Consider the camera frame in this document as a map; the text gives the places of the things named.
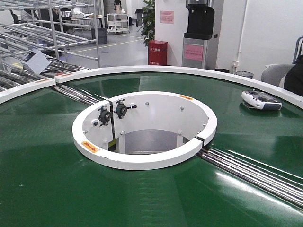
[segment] chair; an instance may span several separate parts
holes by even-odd
[[[294,64],[273,64],[266,68],[261,75],[261,81],[279,86],[280,80],[285,76]]]
[[[18,19],[18,16],[16,14],[13,13],[13,11],[11,9],[9,9],[11,16],[13,17],[14,20],[14,24],[20,24],[20,21]]]

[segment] black chair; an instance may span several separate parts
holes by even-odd
[[[9,11],[10,11],[10,13],[11,13],[11,16],[12,16],[13,19],[14,19],[14,24],[20,24],[20,21],[19,21],[19,19],[18,19],[18,16],[17,16],[16,14],[14,14],[14,12],[13,12],[11,9],[9,9]]]

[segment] red fire extinguisher box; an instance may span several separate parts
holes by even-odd
[[[148,65],[167,65],[167,43],[157,40],[148,42]]]

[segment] potted plant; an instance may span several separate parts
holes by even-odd
[[[144,3],[146,6],[143,7],[141,35],[144,36],[144,43],[147,46],[150,40],[155,39],[155,0],[144,0]]]

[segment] person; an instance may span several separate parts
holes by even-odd
[[[38,15],[35,13],[35,10],[33,10],[33,12],[34,12],[34,17],[36,19],[39,19]],[[32,13],[31,13],[30,9],[24,9],[21,11],[21,21],[24,21],[24,22],[33,21]]]
[[[283,86],[285,90],[303,96],[303,55],[298,57],[296,64],[281,79],[280,86]]]
[[[40,12],[41,12],[41,19],[42,20],[50,21],[48,9],[41,9]],[[58,14],[59,11],[58,11],[58,9],[52,9],[52,13],[53,13],[53,21],[54,22],[59,22],[59,14]],[[61,17],[61,18],[62,18],[62,21],[75,19],[74,17]],[[43,23],[43,27],[47,27],[49,29],[52,28],[51,24],[49,24],[49,23]],[[55,24],[54,27],[55,27],[56,31],[61,31],[60,25]],[[63,25],[63,32],[66,33],[66,31],[69,30],[69,28],[70,28],[70,26]]]

